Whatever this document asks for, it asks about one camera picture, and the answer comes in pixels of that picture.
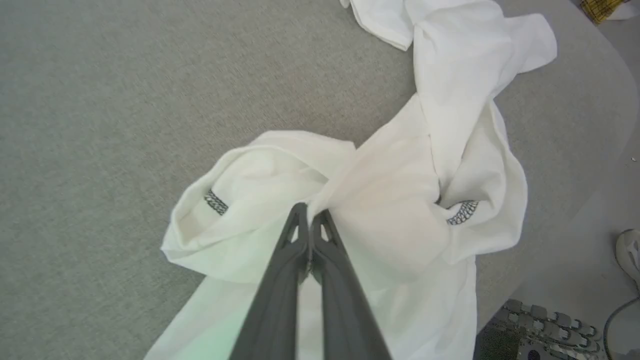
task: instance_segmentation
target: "floor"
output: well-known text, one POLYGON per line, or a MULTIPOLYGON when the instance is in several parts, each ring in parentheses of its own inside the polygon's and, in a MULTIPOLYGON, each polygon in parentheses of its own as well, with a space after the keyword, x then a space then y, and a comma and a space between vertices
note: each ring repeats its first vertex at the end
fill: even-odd
MULTIPOLYGON (((625 60, 640 88, 640 16, 607 21, 599 28, 625 60)), ((602 329, 612 311, 637 296, 634 283, 614 258, 614 241, 620 231, 640 227, 640 126, 609 171, 611 175, 566 233, 558 237, 557 253, 573 256, 548 254, 555 265, 533 274, 516 290, 514 299, 567 313, 602 329), (576 243, 562 241, 566 237, 579 239, 582 246, 564 248, 565 243, 576 243)), ((640 304, 616 317, 609 332, 609 346, 622 354, 640 348, 640 304)))

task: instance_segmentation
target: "gray table surface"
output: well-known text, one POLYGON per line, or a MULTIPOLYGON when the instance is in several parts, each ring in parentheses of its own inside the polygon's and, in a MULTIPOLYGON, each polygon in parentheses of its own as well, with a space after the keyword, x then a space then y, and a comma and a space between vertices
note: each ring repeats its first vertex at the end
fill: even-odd
MULTIPOLYGON (((529 180, 521 244, 478 259, 484 323, 626 141, 630 74, 568 2, 558 59, 497 98, 529 180)), ((411 51, 337 0, 0 3, 0 353, 140 359, 200 275, 159 250, 183 189, 271 129, 362 143, 414 93, 411 51)))

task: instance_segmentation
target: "white cloth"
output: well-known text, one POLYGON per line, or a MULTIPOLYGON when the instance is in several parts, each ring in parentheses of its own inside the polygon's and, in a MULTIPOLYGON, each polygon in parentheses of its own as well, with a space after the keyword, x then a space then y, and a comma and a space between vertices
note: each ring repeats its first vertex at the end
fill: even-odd
MULTIPOLYGON (((352 0, 406 49, 417 93, 358 149, 273 131, 189 186, 162 250, 207 277, 146 359, 226 359, 293 204, 330 209, 394 359, 470 359, 475 255, 513 246, 527 202, 493 98, 555 58, 545 19, 491 1, 352 0)), ((321 290, 300 290, 299 358, 321 358, 321 290)))

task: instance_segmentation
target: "cable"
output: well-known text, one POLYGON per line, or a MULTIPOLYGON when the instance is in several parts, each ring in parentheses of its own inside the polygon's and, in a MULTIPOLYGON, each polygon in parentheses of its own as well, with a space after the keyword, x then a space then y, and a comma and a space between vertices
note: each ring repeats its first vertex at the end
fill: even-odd
POLYGON ((607 354, 607 359, 608 360, 613 360, 613 358, 611 357, 611 353, 609 353, 609 344, 607 344, 607 334, 609 333, 609 325, 611 325, 611 321, 613 321, 613 318, 616 317, 616 315, 619 314, 620 311, 628 308, 629 305, 635 303, 638 300, 640 300, 640 296, 638 296, 637 298, 635 298, 635 299, 633 299, 631 301, 628 301, 628 302, 622 304, 613 313, 611 313, 611 315, 609 315, 609 318, 607 319, 607 322, 604 323, 604 330, 602 331, 602 345, 604 346, 604 352, 605 352, 605 354, 607 354))

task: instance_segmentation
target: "shoe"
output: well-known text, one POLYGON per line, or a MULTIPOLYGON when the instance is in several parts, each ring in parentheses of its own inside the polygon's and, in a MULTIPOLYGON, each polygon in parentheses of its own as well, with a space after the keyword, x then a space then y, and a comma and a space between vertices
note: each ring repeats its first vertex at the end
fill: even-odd
POLYGON ((616 260, 640 291, 640 230, 629 229, 618 236, 616 260))

